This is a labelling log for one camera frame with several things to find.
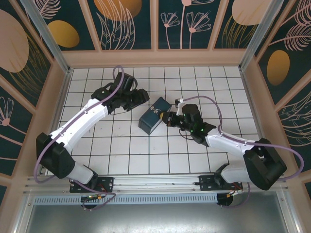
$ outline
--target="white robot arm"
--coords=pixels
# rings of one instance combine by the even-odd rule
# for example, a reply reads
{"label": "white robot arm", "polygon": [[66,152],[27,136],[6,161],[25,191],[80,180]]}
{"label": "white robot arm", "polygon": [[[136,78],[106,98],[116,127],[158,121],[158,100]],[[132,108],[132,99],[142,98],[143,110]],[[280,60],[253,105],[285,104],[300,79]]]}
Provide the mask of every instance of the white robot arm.
{"label": "white robot arm", "polygon": [[258,188],[268,190],[286,171],[285,163],[274,148],[256,146],[256,143],[270,144],[267,139],[255,142],[230,135],[203,122],[197,105],[185,104],[182,99],[176,100],[176,105],[177,112],[161,114],[167,126],[188,131],[198,144],[224,150],[241,158],[222,165],[214,173],[215,182],[220,186],[224,182],[252,182]]}
{"label": "white robot arm", "polygon": [[[67,177],[71,180],[76,180],[87,185],[91,189],[94,189],[97,185],[98,174],[85,165],[74,161],[71,157],[71,152],[75,144],[95,123],[112,113],[116,108],[123,107],[125,111],[130,111],[149,100],[148,93],[144,89],[136,89],[136,79],[133,76],[124,74],[120,89],[112,98],[100,104],[99,102],[106,99],[116,90],[120,80],[121,73],[117,75],[114,83],[109,83],[97,89],[92,94],[87,104],[64,126],[55,130],[50,135],[41,133],[37,137],[36,147],[37,157],[39,157],[43,149],[55,139],[66,126],[69,126],[69,128],[63,134],[60,134],[60,137],[47,149],[40,161],[40,164],[56,177],[60,179]],[[90,109],[90,106],[97,103],[97,106]]]}

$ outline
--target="dark blue box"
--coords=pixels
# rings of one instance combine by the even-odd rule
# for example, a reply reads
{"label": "dark blue box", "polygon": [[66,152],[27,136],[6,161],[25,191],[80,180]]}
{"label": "dark blue box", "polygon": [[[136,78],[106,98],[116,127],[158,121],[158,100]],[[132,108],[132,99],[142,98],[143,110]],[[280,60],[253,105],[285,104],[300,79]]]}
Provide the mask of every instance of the dark blue box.
{"label": "dark blue box", "polygon": [[151,134],[152,131],[161,122],[160,114],[167,112],[171,109],[171,105],[167,103],[162,97],[158,98],[157,101],[141,116],[138,122],[138,127],[144,130],[147,134]]}

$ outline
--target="metal plate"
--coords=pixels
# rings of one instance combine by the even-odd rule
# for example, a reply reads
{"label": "metal plate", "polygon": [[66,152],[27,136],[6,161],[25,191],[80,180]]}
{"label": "metal plate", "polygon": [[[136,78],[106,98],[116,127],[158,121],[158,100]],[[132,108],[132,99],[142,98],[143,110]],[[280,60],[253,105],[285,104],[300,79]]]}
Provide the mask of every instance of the metal plate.
{"label": "metal plate", "polygon": [[[111,193],[113,190],[113,177],[99,177],[98,185],[94,188],[95,191],[104,192],[102,185],[108,193]],[[69,192],[71,193],[89,193],[86,189],[80,187],[77,183],[71,183]]]}
{"label": "metal plate", "polygon": [[[213,175],[199,176],[201,191],[218,191],[218,190],[234,190],[236,186],[233,183],[225,183],[223,188],[220,188],[214,181]],[[243,189],[242,183],[235,183],[238,187]]]}

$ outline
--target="white tile floor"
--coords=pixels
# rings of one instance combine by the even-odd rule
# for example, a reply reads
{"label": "white tile floor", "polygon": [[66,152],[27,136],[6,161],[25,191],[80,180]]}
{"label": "white tile floor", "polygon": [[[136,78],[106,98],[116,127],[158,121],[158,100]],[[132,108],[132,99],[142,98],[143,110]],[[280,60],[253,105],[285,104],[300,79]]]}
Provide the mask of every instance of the white tile floor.
{"label": "white tile floor", "polygon": [[[177,128],[161,123],[148,136],[138,120],[159,97],[170,104],[177,98],[207,95],[220,106],[223,130],[258,140],[257,130],[237,67],[130,67],[124,69],[149,92],[150,101],[134,110],[99,121],[77,143],[72,156],[100,175],[214,172],[238,158],[182,138]],[[112,82],[112,68],[75,69],[60,125],[81,107],[93,91]],[[217,109],[206,99],[195,99],[206,122],[219,124]]]}

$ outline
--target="dark teal wallpaper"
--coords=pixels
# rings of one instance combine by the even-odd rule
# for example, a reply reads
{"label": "dark teal wallpaper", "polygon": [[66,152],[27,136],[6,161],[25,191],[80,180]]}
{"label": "dark teal wallpaper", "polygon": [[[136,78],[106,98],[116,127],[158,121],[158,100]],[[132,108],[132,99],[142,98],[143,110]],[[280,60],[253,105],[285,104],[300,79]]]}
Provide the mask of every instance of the dark teal wallpaper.
{"label": "dark teal wallpaper", "polygon": [[38,31],[37,27],[34,25],[33,21],[29,18],[27,12],[25,11],[25,8],[24,8],[23,4],[21,4],[20,0],[17,0],[17,2],[18,2],[18,4],[19,4],[19,6],[21,7],[21,9],[23,10],[23,12],[25,13],[25,15],[27,16],[28,21],[31,23],[31,25],[33,26],[34,30],[35,30],[35,31],[37,32],[37,34],[40,36],[41,41],[43,42],[43,44],[45,45],[45,47],[46,47],[47,50],[49,51],[49,54],[50,54],[52,57],[54,57],[53,54],[52,54],[52,52],[50,51],[49,47],[48,47],[47,44],[45,43],[44,39],[41,37],[40,32]]}
{"label": "dark teal wallpaper", "polygon": [[78,0],[35,0],[60,49],[95,50]]}
{"label": "dark teal wallpaper", "polygon": [[0,173],[12,175],[32,117],[0,87]]}
{"label": "dark teal wallpaper", "polygon": [[263,44],[266,42],[267,37],[269,36],[269,34],[271,33],[272,29],[274,28],[276,22],[278,21],[278,19],[280,18],[284,8],[286,7],[287,3],[289,0],[284,0],[281,9],[279,10],[278,14],[276,15],[276,17],[274,18],[268,32],[266,33],[265,37],[262,39],[262,42],[260,43],[260,45],[258,46],[256,52],[255,52],[255,56],[257,57],[258,53],[260,52]]}
{"label": "dark teal wallpaper", "polygon": [[305,186],[306,186],[307,192],[309,194],[309,198],[311,200],[311,182],[305,183]]}
{"label": "dark teal wallpaper", "polygon": [[87,0],[103,50],[151,49],[149,0]]}
{"label": "dark teal wallpaper", "polygon": [[207,49],[219,3],[159,0],[159,49]]}
{"label": "dark teal wallpaper", "polygon": [[0,1],[0,75],[36,106],[51,64],[8,1]]}
{"label": "dark teal wallpaper", "polygon": [[266,0],[229,0],[215,48],[247,48],[268,4]]}
{"label": "dark teal wallpaper", "polygon": [[6,186],[0,185],[0,206],[1,206],[2,200],[4,198],[6,188],[7,188]]}
{"label": "dark teal wallpaper", "polygon": [[291,148],[301,154],[305,166],[311,169],[311,82],[295,95],[279,112],[283,129]]}
{"label": "dark teal wallpaper", "polygon": [[259,61],[274,103],[311,69],[311,2],[297,0]]}

